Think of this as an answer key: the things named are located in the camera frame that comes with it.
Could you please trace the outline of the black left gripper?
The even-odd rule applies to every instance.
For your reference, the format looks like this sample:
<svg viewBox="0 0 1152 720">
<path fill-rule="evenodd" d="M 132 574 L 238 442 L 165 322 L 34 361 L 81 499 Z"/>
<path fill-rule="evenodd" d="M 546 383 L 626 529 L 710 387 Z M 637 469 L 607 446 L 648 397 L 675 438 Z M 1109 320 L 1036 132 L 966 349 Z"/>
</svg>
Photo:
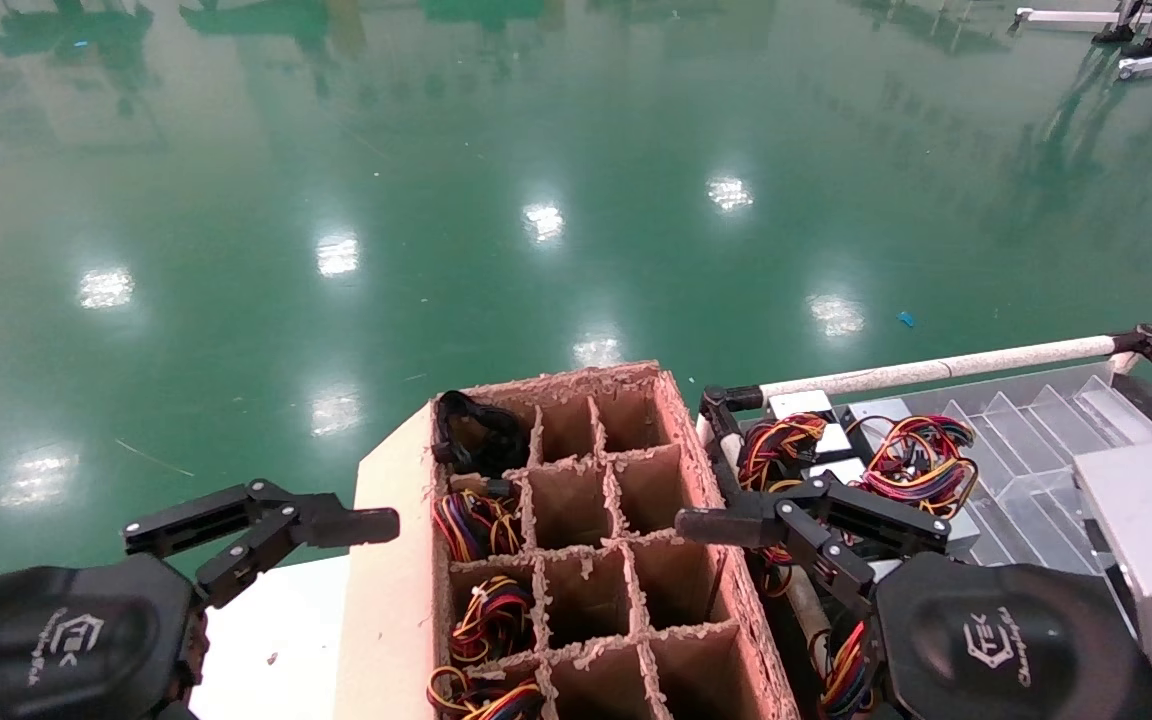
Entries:
<svg viewBox="0 0 1152 720">
<path fill-rule="evenodd" d="M 223 609 L 302 546 L 349 548 L 399 533 L 394 509 L 348 509 L 333 493 L 257 479 L 132 520 L 123 543 L 127 555 L 166 559 L 236 537 L 196 575 L 205 605 Z M 1 574 L 0 719 L 188 719 L 205 626 L 194 583 L 147 555 Z"/>
</svg>

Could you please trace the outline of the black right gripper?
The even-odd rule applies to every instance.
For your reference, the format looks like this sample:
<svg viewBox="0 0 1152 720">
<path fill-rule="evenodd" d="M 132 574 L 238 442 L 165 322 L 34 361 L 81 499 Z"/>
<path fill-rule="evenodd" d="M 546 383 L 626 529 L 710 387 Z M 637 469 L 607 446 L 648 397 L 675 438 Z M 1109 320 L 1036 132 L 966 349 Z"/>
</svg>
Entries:
<svg viewBox="0 0 1152 720">
<path fill-rule="evenodd" d="M 782 544 L 847 609 L 872 611 L 876 574 L 832 530 L 900 556 L 919 553 L 874 588 L 876 670 L 902 717 L 1111 719 L 1128 706 L 1140 653 L 1105 579 L 952 561 L 937 555 L 946 553 L 947 520 L 833 477 L 676 514 L 685 541 Z"/>
</svg>

